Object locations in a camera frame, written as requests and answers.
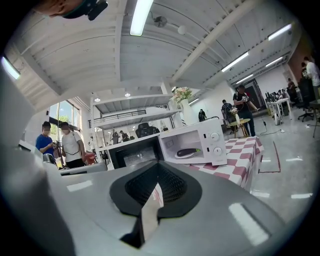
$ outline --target table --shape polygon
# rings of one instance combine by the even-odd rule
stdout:
[[[240,120],[240,123],[238,123],[237,121],[231,122],[229,123],[229,126],[237,126],[240,125],[242,132],[243,132],[243,136],[244,137],[249,137],[248,131],[247,129],[244,127],[244,124],[249,122],[251,119],[250,118],[246,118],[246,119],[242,119]],[[234,138],[237,138],[237,129],[234,130]]]
[[[271,104],[272,108],[274,108],[275,106],[277,107],[281,122],[282,122],[282,117],[281,117],[280,107],[281,107],[282,114],[283,114],[284,113],[284,109],[282,107],[282,103],[284,103],[284,102],[286,102],[287,105],[288,105],[289,117],[290,117],[290,120],[292,120],[292,113],[291,113],[291,107],[290,107],[290,103],[289,103],[289,98],[282,98],[282,99],[278,99],[276,102],[272,102],[272,101],[269,102]]]
[[[317,124],[318,124],[318,118],[317,118],[316,109],[320,110],[320,99],[316,99],[316,100],[314,100],[314,101],[311,101],[311,102],[309,103],[309,106],[310,106],[311,108],[313,108],[313,111],[314,111],[315,126],[314,126],[314,130],[313,130],[313,137],[315,137],[316,128],[317,128]]]
[[[225,178],[250,191],[253,173],[258,173],[263,158],[264,146],[258,137],[232,138],[225,141],[227,164],[212,165],[211,163],[186,164],[195,171],[206,172]],[[161,207],[162,191],[159,184],[152,192]]]

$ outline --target checkered tablecloth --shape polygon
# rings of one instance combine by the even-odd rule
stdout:
[[[225,142],[227,164],[211,163],[189,164],[194,170],[217,175],[228,179],[240,187],[249,190],[252,173],[258,172],[263,156],[264,146],[258,137],[232,138]]]

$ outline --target gray floor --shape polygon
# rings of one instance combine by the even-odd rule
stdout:
[[[312,194],[319,184],[320,127],[313,138],[315,119],[304,122],[298,116],[302,109],[292,110],[294,118],[283,117],[283,124],[276,126],[270,116],[254,118],[255,132],[264,146],[260,172],[253,174],[251,193],[273,208],[285,222],[306,210]],[[234,135],[225,135],[225,139]]]

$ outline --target white table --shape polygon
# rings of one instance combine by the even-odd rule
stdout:
[[[272,106],[273,108],[273,114],[275,114],[275,110],[274,108],[276,107],[278,112],[279,112],[279,117],[281,119],[281,122],[282,122],[282,117],[281,117],[281,111],[280,111],[280,108],[282,110],[282,114],[284,115],[284,109],[282,107],[282,103],[286,102],[287,105],[288,105],[288,109],[289,109],[289,117],[290,117],[290,120],[292,120],[292,113],[291,113],[291,107],[290,107],[290,103],[289,103],[289,98],[282,98],[282,99],[278,99],[276,102],[269,102],[270,105]]]

